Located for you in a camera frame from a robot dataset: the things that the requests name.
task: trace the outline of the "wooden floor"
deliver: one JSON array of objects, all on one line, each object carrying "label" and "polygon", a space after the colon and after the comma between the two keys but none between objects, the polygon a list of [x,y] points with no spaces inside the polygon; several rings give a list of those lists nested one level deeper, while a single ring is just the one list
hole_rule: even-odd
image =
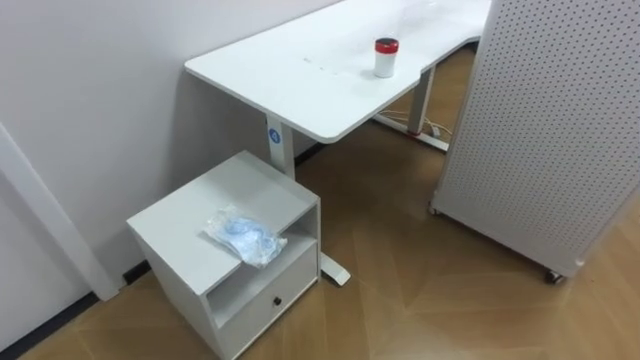
[{"label": "wooden floor", "polygon": [[[432,121],[455,122],[472,57],[438,69]],[[640,202],[578,277],[551,287],[540,266],[426,213],[443,162],[365,124],[302,165],[298,180],[322,198],[323,248],[353,278],[314,286],[243,359],[640,359]],[[152,274],[24,356],[213,358]]]}]

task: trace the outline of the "red lid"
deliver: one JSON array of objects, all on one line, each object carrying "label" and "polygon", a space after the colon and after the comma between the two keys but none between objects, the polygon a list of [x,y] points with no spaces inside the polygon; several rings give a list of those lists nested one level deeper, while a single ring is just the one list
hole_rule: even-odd
[{"label": "red lid", "polygon": [[393,38],[380,38],[376,40],[376,52],[381,54],[395,54],[400,43]]}]

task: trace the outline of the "desk leg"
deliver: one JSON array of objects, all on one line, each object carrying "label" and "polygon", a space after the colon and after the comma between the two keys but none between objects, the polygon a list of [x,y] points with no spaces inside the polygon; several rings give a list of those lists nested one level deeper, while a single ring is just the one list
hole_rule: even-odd
[{"label": "desk leg", "polygon": [[431,95],[431,84],[433,84],[433,74],[436,72],[433,67],[420,75],[420,82],[413,91],[413,100],[411,102],[411,112],[409,112],[409,124],[407,132],[411,135],[419,135],[422,133],[424,118],[427,116],[427,105],[429,104],[429,96]]},{"label": "desk leg", "polygon": [[429,104],[429,95],[431,93],[431,84],[433,83],[434,73],[435,67],[425,71],[420,76],[420,82],[416,86],[413,93],[408,126],[400,124],[380,114],[374,115],[373,119],[394,130],[408,133],[416,140],[420,140],[429,146],[433,146],[436,149],[447,152],[447,150],[449,150],[449,144],[440,139],[434,138],[433,136],[422,133],[422,126],[424,124],[424,118],[427,114],[427,105]]},{"label": "desk leg", "polygon": [[292,179],[296,179],[291,128],[277,118],[267,115],[267,134],[271,165]]},{"label": "desk leg", "polygon": [[[293,158],[293,136],[291,128],[277,118],[267,115],[267,133],[269,135],[269,152],[271,165],[295,180],[295,162]],[[322,272],[339,286],[349,281],[351,274],[332,258],[324,253],[320,256]]]}]

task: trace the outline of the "white nightstand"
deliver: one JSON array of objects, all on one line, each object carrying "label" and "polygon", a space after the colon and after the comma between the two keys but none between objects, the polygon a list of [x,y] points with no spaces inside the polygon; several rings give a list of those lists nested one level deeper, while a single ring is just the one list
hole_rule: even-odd
[{"label": "white nightstand", "polygon": [[[203,232],[232,204],[289,240],[257,270]],[[222,359],[235,359],[320,278],[320,199],[242,152],[128,220],[171,303]]]}]

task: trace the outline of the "small jar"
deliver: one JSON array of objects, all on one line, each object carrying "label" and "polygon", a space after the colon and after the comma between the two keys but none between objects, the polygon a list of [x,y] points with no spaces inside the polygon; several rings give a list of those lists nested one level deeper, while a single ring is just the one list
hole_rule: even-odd
[{"label": "small jar", "polygon": [[380,38],[376,40],[376,64],[373,69],[375,76],[379,78],[389,78],[393,76],[398,46],[398,40],[393,38]]}]

